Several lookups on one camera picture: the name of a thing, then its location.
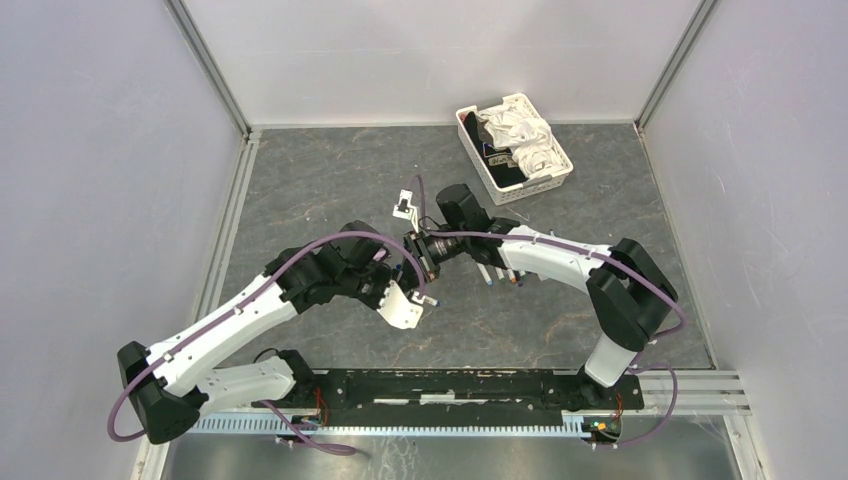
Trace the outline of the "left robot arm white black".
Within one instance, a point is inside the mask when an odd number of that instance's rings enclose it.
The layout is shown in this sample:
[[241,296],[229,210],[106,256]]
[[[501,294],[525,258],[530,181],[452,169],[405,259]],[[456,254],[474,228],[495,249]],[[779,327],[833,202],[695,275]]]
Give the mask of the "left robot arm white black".
[[357,300],[399,329],[416,326],[428,275],[399,241],[356,221],[335,234],[283,251],[229,301],[151,346],[117,352],[123,390],[107,432],[116,442],[168,443],[211,413],[259,401],[306,405],[314,381],[282,355],[222,368],[271,328],[336,297]]

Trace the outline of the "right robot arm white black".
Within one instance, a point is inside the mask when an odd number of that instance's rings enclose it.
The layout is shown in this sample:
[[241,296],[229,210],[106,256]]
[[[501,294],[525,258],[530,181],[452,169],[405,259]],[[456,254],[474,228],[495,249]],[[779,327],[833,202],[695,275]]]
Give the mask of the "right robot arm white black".
[[586,294],[601,328],[577,382],[580,400],[591,408],[602,408],[617,396],[618,380],[661,336],[669,313],[685,317],[671,282],[632,239],[614,245],[580,243],[493,217],[465,184],[443,189],[437,203],[444,221],[427,228],[428,219],[414,205],[412,191],[399,194],[392,214],[413,227],[404,237],[413,259],[404,264],[401,277],[415,282],[414,270],[421,268],[424,279],[432,282],[443,264],[466,255],[487,284],[496,277],[517,282],[521,274],[530,273]]

